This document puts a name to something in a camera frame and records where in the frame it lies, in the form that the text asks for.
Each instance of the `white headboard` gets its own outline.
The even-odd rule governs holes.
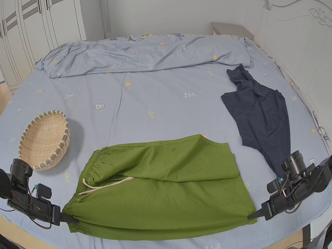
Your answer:
[[[262,0],[262,4],[255,42],[290,78],[331,154],[332,0],[294,0],[278,5]]]

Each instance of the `wicker basket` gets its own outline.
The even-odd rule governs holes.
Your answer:
[[[53,168],[66,153],[70,141],[65,114],[52,110],[36,117],[20,139],[19,158],[34,170]]]

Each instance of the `navy garment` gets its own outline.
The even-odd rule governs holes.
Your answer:
[[[222,101],[236,121],[242,145],[259,150],[276,175],[285,180],[280,165],[291,154],[285,98],[278,90],[259,84],[242,65],[227,69],[227,74],[237,91],[225,93]]]

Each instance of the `carved floral ornament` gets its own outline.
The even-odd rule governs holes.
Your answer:
[[[324,10],[310,8],[309,11],[317,19],[318,23],[323,26],[332,27],[332,19],[327,16]]]

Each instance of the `drawstring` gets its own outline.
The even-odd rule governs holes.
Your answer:
[[[134,177],[127,177],[121,181],[118,181],[116,183],[113,183],[113,184],[110,184],[110,185],[105,185],[105,186],[99,186],[99,187],[96,187],[96,186],[90,186],[86,183],[85,179],[83,178],[83,184],[89,188],[91,188],[92,190],[88,190],[88,191],[85,191],[85,192],[82,192],[82,193],[79,193],[79,195],[85,195],[86,193],[91,193],[93,191],[96,191],[98,189],[102,189],[102,188],[105,188],[105,187],[109,187],[109,186],[113,186],[113,185],[118,185],[118,184],[121,184],[121,183],[124,183],[126,181],[129,181],[131,179],[134,179]]]

